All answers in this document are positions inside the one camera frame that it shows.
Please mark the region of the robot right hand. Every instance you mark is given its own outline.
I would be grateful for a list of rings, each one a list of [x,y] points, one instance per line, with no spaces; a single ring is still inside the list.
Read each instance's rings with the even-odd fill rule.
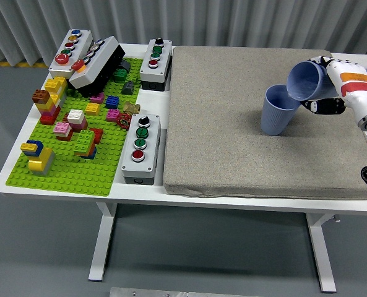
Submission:
[[[354,112],[367,130],[367,71],[354,62],[318,56],[300,62],[287,79],[288,94],[315,114]]]

